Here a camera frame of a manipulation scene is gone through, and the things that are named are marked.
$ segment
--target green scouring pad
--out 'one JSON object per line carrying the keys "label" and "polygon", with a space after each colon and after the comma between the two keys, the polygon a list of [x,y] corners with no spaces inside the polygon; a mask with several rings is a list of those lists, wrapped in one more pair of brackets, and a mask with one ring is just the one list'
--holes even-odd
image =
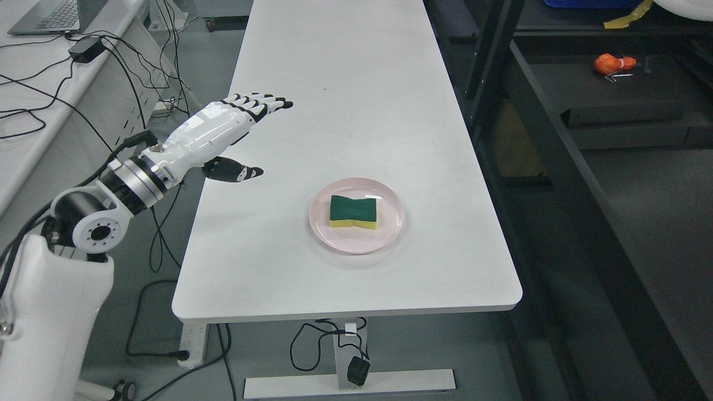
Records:
{"label": "green scouring pad", "polygon": [[332,195],[329,206],[330,227],[356,227],[376,230],[376,199],[351,199]]}

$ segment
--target orange object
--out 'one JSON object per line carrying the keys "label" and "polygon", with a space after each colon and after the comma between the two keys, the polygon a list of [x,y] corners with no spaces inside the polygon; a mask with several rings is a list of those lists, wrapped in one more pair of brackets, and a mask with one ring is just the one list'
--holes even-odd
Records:
{"label": "orange object", "polygon": [[636,60],[631,57],[617,59],[609,53],[602,54],[594,60],[594,69],[602,75],[609,75],[619,70],[628,70],[636,65]]}

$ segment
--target robotic arm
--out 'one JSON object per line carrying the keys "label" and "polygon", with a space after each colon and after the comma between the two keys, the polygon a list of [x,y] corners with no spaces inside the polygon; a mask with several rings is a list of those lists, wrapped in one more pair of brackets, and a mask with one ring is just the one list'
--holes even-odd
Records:
{"label": "robotic arm", "polygon": [[123,163],[109,163],[108,172],[93,184],[55,198],[50,210],[58,223],[55,238],[59,245],[90,254],[114,248],[125,235],[128,221],[160,201],[193,167],[202,166],[208,178],[219,181],[240,182],[261,175],[262,169],[218,155],[265,116],[290,107],[292,102],[273,95],[235,94],[208,104],[176,128],[165,143]]}
{"label": "robotic arm", "polygon": [[[211,179],[240,182],[262,174],[220,157],[266,115],[292,107],[284,98],[236,94],[208,104],[157,143],[86,186],[60,193],[43,237],[25,235],[0,294],[0,400],[72,400],[91,328],[111,290],[113,261],[105,252],[129,220],[160,201],[193,167]],[[87,260],[53,254],[55,245]]]}

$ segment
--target laptop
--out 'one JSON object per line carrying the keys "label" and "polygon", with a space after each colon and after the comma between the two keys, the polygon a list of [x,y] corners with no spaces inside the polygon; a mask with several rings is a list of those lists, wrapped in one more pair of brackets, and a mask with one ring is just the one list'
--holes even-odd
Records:
{"label": "laptop", "polygon": [[84,32],[107,1],[40,0],[7,33],[24,36]]}

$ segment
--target blue bin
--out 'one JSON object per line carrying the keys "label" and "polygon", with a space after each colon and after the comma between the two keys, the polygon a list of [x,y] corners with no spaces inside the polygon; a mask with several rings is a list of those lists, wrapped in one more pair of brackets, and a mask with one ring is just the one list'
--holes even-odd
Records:
{"label": "blue bin", "polygon": [[544,0],[556,9],[634,9],[641,0]]}

